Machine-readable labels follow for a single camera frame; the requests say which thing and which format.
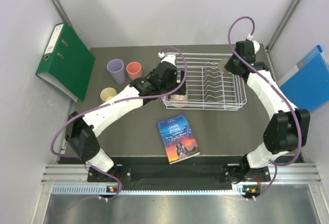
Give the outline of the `pink mug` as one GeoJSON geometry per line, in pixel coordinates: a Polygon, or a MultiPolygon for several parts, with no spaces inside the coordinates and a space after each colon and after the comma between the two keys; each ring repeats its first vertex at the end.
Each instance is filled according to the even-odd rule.
{"type": "Polygon", "coordinates": [[[186,84],[186,94],[185,95],[178,95],[173,94],[170,96],[170,104],[176,108],[183,108],[188,103],[188,85],[186,84]]]}

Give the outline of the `white wire dish rack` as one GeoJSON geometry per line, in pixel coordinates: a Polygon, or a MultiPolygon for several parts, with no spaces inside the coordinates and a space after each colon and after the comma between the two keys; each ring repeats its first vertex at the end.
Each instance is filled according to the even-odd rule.
{"type": "MultiPolygon", "coordinates": [[[[178,53],[168,54],[176,55],[178,78],[187,65],[188,103],[182,109],[236,111],[247,103],[243,79],[218,69],[220,60],[229,59],[230,53],[184,52],[185,61],[178,53]]],[[[170,96],[163,97],[162,101],[167,109],[176,109],[170,104],[170,96]]]]}

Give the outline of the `salmon pink cup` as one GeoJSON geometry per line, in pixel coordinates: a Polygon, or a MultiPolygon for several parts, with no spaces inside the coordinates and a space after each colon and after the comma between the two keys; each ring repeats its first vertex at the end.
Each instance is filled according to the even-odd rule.
{"type": "Polygon", "coordinates": [[[126,71],[131,80],[135,80],[137,78],[142,77],[142,67],[141,64],[138,62],[130,62],[126,66],[126,71]]]}

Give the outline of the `lilac cup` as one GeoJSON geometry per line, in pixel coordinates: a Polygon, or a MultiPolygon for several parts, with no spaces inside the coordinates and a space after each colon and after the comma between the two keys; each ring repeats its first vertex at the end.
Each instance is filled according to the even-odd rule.
{"type": "Polygon", "coordinates": [[[107,64],[107,70],[112,78],[118,84],[123,84],[126,81],[124,62],[120,59],[112,59],[107,64]]]}

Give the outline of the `cream mug black handle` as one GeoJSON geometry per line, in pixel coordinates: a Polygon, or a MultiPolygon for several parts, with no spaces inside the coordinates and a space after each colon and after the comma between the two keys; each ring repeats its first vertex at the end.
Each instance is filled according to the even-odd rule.
{"type": "Polygon", "coordinates": [[[112,87],[107,87],[100,92],[100,99],[106,102],[117,95],[117,91],[112,87]]]}

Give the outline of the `small grey-beige cup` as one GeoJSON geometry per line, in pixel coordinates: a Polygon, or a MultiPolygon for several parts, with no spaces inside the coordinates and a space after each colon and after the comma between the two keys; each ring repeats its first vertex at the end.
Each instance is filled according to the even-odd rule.
{"type": "Polygon", "coordinates": [[[218,63],[218,69],[223,72],[223,73],[228,73],[228,70],[226,69],[226,65],[228,63],[229,59],[225,58],[220,60],[220,62],[218,63]]]}

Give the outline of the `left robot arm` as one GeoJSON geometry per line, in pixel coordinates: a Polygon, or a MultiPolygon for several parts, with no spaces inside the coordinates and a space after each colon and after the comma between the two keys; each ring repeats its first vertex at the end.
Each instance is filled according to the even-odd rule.
{"type": "Polygon", "coordinates": [[[105,181],[113,180],[117,172],[113,160],[100,147],[98,136],[127,113],[178,90],[176,56],[161,52],[159,57],[160,63],[146,77],[136,78],[100,106],[68,118],[66,142],[80,161],[97,168],[105,181]]]}

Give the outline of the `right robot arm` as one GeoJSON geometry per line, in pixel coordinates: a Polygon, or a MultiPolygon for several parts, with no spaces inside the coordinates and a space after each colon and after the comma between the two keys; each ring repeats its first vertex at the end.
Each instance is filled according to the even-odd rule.
{"type": "Polygon", "coordinates": [[[224,168],[226,179],[232,183],[251,181],[265,173],[269,162],[306,145],[310,113],[299,109],[279,90],[263,62],[256,62],[258,42],[246,39],[236,42],[235,52],[221,69],[241,77],[265,107],[269,123],[263,142],[244,155],[238,166],[224,168]]]}

